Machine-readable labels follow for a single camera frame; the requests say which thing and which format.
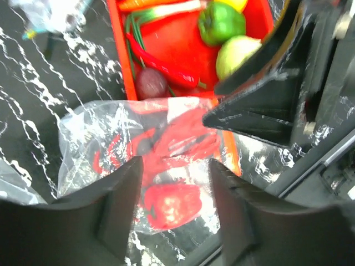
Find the red toy lobster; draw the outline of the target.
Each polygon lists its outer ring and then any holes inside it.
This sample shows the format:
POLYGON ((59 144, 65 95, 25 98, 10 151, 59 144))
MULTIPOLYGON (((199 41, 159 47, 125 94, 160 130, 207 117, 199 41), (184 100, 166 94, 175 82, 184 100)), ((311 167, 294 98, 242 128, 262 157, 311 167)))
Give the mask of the red toy lobster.
POLYGON ((140 156, 143 159, 143 182, 150 183, 156 175, 171 168, 209 157, 220 157, 220 137, 215 129, 205 127, 202 117, 207 108, 190 109, 162 128, 152 127, 124 146, 128 159, 139 155, 143 141, 151 147, 140 156))

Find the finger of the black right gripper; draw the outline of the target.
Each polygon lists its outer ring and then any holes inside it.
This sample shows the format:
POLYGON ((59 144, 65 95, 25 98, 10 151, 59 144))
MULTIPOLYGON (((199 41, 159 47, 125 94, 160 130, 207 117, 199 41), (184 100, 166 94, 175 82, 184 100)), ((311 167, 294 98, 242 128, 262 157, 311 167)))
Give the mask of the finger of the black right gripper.
POLYGON ((298 76, 262 79, 218 104, 204 116, 203 124, 271 145, 290 147, 296 138, 301 83, 298 76))

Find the clear orange-zip bag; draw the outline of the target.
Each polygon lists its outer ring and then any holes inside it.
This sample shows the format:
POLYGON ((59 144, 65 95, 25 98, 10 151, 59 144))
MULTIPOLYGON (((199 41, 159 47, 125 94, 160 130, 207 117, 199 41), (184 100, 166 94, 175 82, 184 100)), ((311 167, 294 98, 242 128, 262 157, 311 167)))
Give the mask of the clear orange-zip bag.
POLYGON ((155 234, 213 217, 208 161, 215 158, 240 175, 232 133, 204 127, 215 99, 160 98, 92 101, 59 123, 63 162, 58 197, 114 172, 132 157, 143 159, 135 230, 155 234))

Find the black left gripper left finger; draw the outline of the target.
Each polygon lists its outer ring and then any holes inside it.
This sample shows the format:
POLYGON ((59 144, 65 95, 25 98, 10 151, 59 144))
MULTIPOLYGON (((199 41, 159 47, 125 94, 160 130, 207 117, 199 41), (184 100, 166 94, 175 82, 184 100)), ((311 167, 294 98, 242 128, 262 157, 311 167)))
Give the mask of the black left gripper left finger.
POLYGON ((1 200, 2 265, 122 265, 143 159, 51 204, 1 200))

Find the orange toy carrot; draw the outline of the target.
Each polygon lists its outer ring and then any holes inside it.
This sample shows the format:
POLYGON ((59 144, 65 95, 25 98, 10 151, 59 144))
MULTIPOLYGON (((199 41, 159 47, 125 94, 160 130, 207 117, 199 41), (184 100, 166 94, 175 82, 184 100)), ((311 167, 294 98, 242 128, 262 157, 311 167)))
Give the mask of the orange toy carrot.
POLYGON ((132 12, 144 8, 155 7, 162 4, 178 3, 180 0, 126 0, 118 3, 122 12, 132 12))

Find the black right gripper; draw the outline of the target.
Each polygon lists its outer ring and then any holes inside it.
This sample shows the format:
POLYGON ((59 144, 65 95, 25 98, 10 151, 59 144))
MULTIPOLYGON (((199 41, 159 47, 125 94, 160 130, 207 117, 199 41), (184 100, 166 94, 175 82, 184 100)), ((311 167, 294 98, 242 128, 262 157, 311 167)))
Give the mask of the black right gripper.
POLYGON ((354 1, 286 1, 262 46, 220 81, 214 93, 228 96, 259 89, 295 49, 295 55, 306 52, 307 59, 291 143, 309 150, 318 128, 329 122, 338 97, 354 93, 354 1))

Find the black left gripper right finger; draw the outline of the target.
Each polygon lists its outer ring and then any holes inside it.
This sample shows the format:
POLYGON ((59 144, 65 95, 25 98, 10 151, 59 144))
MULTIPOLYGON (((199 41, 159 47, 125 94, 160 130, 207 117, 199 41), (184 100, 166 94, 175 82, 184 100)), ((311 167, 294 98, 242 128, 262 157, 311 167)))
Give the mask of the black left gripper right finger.
POLYGON ((209 176, 226 265, 353 265, 354 203, 309 208, 237 177, 218 160, 209 176))

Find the red toy bell pepper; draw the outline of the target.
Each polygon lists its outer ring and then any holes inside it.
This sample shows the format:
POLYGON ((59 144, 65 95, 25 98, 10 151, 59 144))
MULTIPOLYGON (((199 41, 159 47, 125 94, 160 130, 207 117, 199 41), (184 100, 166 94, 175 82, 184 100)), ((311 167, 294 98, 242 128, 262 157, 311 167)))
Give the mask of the red toy bell pepper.
POLYGON ((145 192, 147 220, 156 230, 169 230, 195 219, 201 210, 200 188, 185 183, 153 185, 145 192))

